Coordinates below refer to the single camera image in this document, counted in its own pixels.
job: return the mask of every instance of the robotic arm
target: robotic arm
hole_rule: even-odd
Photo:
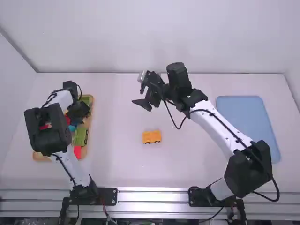
[[[82,111],[77,101],[77,85],[72,81],[63,83],[63,89],[51,93],[41,108],[24,112],[32,148],[49,156],[53,162],[61,163],[70,178],[70,198],[95,199],[97,186],[84,172],[73,152],[72,136],[64,117],[64,111]]]
[[[67,115],[74,121],[82,121],[90,112],[90,108],[83,101],[78,101],[77,86],[72,81],[64,82],[63,88],[53,91],[41,108],[24,112],[33,150],[50,157],[55,163],[60,163],[69,176],[70,197],[65,197],[62,201],[60,225],[65,222],[70,204],[103,205],[105,209],[105,205],[117,203],[118,190],[97,187],[92,177],[80,167],[74,154],[72,136],[64,112],[68,109]],[[105,214],[107,220],[115,223],[106,210]]]
[[[228,159],[222,178],[204,189],[189,189],[190,206],[224,206],[232,197],[243,198],[270,180],[273,180],[278,189],[272,175],[267,143],[263,140],[254,142],[242,134],[215,109],[202,91],[193,89],[183,63],[170,64],[166,69],[169,79],[167,84],[159,74],[143,71],[138,81],[141,83],[141,94],[148,87],[146,96],[132,102],[150,112],[152,106],[159,107],[163,101],[169,114],[166,103],[174,105],[179,112],[185,114],[185,119],[189,118],[199,124]]]

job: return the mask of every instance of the white wall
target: white wall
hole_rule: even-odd
[[[0,34],[0,166],[23,116],[35,77],[36,72]]]
[[[298,0],[0,0],[42,72],[283,72],[300,105]]]

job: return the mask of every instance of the wire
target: wire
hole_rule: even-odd
[[[68,176],[70,177],[71,181],[73,182],[74,186],[76,186],[75,180],[72,177],[72,175],[70,174],[69,170],[66,168],[65,164],[62,162],[61,157],[59,157],[56,154],[52,154],[53,156],[56,157],[56,160],[58,160],[60,162],[60,164],[62,165],[62,167],[64,168],[64,170],[66,171],[66,173],[68,174]]]
[[[53,156],[56,157],[56,160],[58,160],[60,162],[60,164],[62,165],[62,167],[64,168],[64,170],[66,171],[66,173],[68,174],[68,176],[70,177],[71,181],[73,182],[74,186],[76,186],[76,182],[74,180],[74,178],[72,177],[72,175],[70,174],[69,170],[66,168],[65,164],[62,162],[61,160],[61,157],[59,157],[58,155],[56,154],[52,154]],[[77,220],[79,218],[79,204],[77,204],[77,218],[76,218],[76,222],[75,224],[77,223]]]
[[[180,130],[181,129],[181,127],[182,127],[182,125],[183,125],[183,123],[184,123],[184,121],[186,120],[186,118],[187,118],[187,116],[185,116],[184,118],[183,118],[183,120],[182,120],[182,122],[181,122],[181,124],[180,124],[180,126],[179,127],[177,127],[177,125],[175,124],[175,122],[174,122],[174,119],[173,119],[173,117],[172,117],[172,115],[171,115],[171,112],[170,112],[170,110],[169,110],[169,107],[168,107],[168,105],[167,105],[167,103],[164,101],[164,104],[165,104],[165,106],[166,106],[166,108],[167,108],[167,111],[168,111],[168,113],[169,113],[169,115],[170,115],[170,117],[171,117],[171,120],[172,120],[172,122],[173,122],[173,124],[174,124],[174,126],[178,129],[178,130]],[[189,113],[189,115],[190,114],[192,114],[192,113],[195,113],[195,112],[199,112],[199,111],[202,111],[202,112],[206,112],[206,113],[209,113],[210,114],[210,116],[213,116],[218,122],[220,122],[228,131],[229,131],[229,133],[230,134],[232,134],[232,136],[236,139],[236,142],[238,142],[238,143],[241,143],[241,145],[243,145],[243,147],[246,149],[246,148],[248,148],[248,146],[242,141],[242,139],[241,138],[239,138],[218,116],[216,116],[214,113],[212,113],[211,111],[209,111],[209,110],[207,110],[207,109],[196,109],[196,110],[193,110],[193,111],[191,111],[190,113]],[[276,189],[276,193],[277,193],[277,197],[275,198],[275,199],[271,199],[271,198],[269,198],[269,197],[267,197],[267,196],[265,196],[265,195],[263,195],[263,194],[261,194],[261,193],[259,193],[259,192],[256,192],[256,191],[252,191],[252,193],[253,194],[255,194],[255,195],[259,195],[259,196],[261,196],[261,197],[263,197],[263,198],[265,198],[265,199],[267,199],[267,200],[269,200],[270,202],[278,202],[278,200],[280,199],[280,191],[279,191],[279,187],[278,187],[278,185],[277,185],[277,183],[276,183],[276,181],[275,181],[275,179],[274,179],[274,177],[273,176],[271,176],[268,172],[267,172],[267,170],[266,170],[266,168],[263,166],[263,163],[262,163],[262,161],[252,152],[252,151],[249,151],[249,153],[252,155],[252,157],[262,166],[262,168],[263,168],[263,170],[265,171],[265,173],[269,176],[269,177],[271,177],[271,180],[272,180],[272,182],[273,182],[273,184],[274,184],[274,187],[275,187],[275,189]]]
[[[78,100],[80,100],[81,98],[82,98],[82,96],[83,96],[83,92],[81,91],[81,87],[78,85],[78,84],[76,84],[77,85],[77,87],[79,88],[79,90],[80,90],[80,97],[79,97],[79,99]]]
[[[167,103],[175,106],[175,104],[173,102],[171,102],[170,100],[166,99],[166,101],[167,101]]]
[[[220,210],[219,210],[218,212],[216,212],[215,215],[213,215],[212,217],[210,217],[210,218],[208,218],[208,219],[201,220],[201,221],[199,221],[199,223],[201,224],[201,223],[204,223],[204,222],[206,222],[206,221],[209,221],[209,220],[215,218],[215,217],[222,211],[223,208],[224,208],[224,206],[222,206],[222,207],[220,208]]]

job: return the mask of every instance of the toy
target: toy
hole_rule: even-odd
[[[89,96],[82,96],[80,101],[84,102],[89,108],[91,107],[91,102],[90,102]]]
[[[74,154],[77,159],[81,158],[81,146],[75,146],[74,147]]]
[[[142,134],[142,142],[144,144],[160,143],[161,139],[161,132],[159,130],[147,131]]]
[[[74,146],[85,146],[88,143],[89,130],[85,127],[77,127],[75,131]]]

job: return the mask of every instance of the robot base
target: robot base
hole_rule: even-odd
[[[118,200],[118,189],[114,187],[98,187],[99,198],[97,199],[69,199],[70,205],[105,205],[114,206]]]

